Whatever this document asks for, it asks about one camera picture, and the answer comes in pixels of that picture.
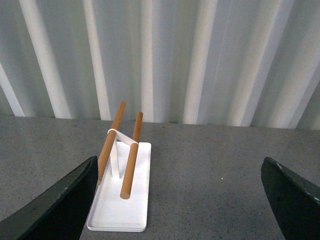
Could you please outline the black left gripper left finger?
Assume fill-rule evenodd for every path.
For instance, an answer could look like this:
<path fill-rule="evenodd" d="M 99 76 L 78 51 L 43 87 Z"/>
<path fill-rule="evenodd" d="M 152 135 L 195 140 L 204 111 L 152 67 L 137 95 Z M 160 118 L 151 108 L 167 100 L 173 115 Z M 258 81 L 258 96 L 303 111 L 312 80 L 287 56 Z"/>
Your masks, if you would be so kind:
<path fill-rule="evenodd" d="M 0 223 L 2 240 L 78 240 L 98 181 L 92 156 Z"/>

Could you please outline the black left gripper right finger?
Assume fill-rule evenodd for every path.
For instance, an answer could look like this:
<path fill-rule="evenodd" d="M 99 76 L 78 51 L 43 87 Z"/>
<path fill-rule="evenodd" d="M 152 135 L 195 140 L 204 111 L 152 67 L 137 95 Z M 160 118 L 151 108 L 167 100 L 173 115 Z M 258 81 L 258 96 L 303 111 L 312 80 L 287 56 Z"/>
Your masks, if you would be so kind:
<path fill-rule="evenodd" d="M 261 181 L 277 224 L 287 240 L 320 238 L 320 188 L 266 157 Z"/>

